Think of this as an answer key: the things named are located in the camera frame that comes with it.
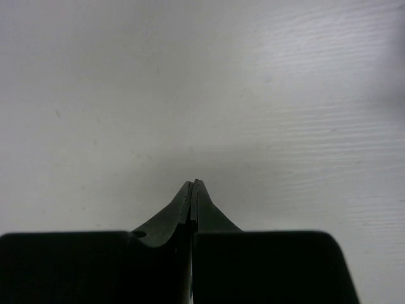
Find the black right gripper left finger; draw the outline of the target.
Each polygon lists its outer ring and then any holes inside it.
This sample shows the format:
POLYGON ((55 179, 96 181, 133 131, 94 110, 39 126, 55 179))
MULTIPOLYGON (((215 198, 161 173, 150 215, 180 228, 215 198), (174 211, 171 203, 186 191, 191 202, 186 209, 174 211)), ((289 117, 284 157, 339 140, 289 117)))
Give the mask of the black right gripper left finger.
POLYGON ((193 182, 185 182, 172 201, 132 231, 135 287, 158 303, 190 302, 193 182))

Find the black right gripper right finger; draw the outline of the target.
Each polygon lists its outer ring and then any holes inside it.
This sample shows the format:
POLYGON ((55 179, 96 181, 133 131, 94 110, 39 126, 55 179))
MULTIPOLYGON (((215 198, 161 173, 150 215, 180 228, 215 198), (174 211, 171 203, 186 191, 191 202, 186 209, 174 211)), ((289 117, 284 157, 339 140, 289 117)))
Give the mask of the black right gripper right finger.
POLYGON ((215 301, 216 284, 223 275, 221 241, 241 233, 212 201, 205 183, 196 179, 192 191, 192 295, 194 303, 215 301))

